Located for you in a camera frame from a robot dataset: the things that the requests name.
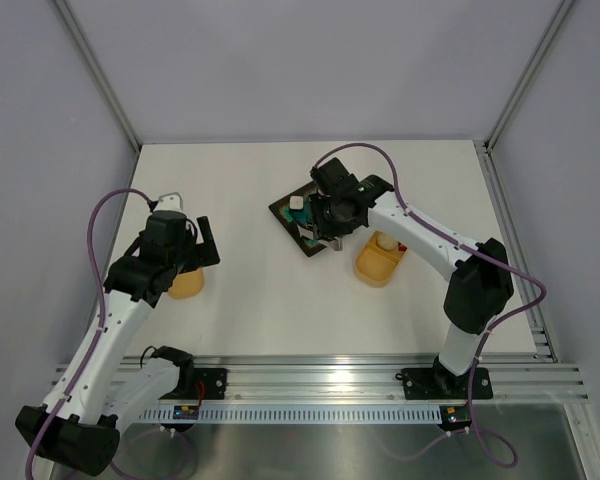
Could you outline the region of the metal tongs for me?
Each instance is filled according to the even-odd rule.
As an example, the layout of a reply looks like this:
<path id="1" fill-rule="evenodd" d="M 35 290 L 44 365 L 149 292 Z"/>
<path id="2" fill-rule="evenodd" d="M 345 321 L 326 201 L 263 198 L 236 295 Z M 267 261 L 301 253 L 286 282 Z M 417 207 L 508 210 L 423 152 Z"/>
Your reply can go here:
<path id="1" fill-rule="evenodd" d="M 341 237 L 336 237 L 329 241 L 329 246 L 334 251 L 342 251 L 343 250 L 343 239 Z"/>

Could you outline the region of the white rice ball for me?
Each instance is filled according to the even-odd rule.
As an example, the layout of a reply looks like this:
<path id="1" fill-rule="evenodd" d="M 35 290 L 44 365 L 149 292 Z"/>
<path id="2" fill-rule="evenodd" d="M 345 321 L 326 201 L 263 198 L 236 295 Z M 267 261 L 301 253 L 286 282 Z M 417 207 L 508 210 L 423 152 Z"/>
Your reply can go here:
<path id="1" fill-rule="evenodd" d="M 387 252 L 393 251 L 398 247 L 398 241 L 391 237 L 390 235 L 386 235 L 381 233 L 378 235 L 376 239 L 376 245 Z"/>

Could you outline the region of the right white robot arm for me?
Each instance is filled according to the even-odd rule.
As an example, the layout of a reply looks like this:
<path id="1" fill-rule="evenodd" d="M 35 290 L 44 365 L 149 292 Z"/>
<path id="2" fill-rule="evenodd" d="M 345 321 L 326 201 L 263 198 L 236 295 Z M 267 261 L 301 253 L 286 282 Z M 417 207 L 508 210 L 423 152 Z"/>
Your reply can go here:
<path id="1" fill-rule="evenodd" d="M 436 389 L 456 396 L 470 381 L 468 370 L 489 322 L 513 296 L 513 281 L 504 245 L 496 239 L 478 242 L 402 206 L 397 190 L 370 175 L 350 173 L 311 177 L 317 192 L 309 196 L 312 237 L 338 243 L 361 226 L 389 235 L 433 267 L 447 282 L 443 311 L 450 326 L 434 371 Z"/>

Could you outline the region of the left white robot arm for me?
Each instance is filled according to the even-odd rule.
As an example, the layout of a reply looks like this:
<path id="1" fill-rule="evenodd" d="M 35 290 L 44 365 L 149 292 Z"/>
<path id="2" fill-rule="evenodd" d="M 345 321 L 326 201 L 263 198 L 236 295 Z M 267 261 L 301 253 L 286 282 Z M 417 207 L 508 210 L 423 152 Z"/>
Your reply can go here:
<path id="1" fill-rule="evenodd" d="M 207 217 L 156 210 L 132 246 L 109 268 L 94 318 L 69 367 L 38 406 L 24 406 L 15 427 L 39 456 L 97 476 L 114 458 L 128 426 L 164 396 L 207 393 L 194 358 L 157 348 L 115 393 L 111 381 L 139 328 L 181 274 L 219 264 Z"/>

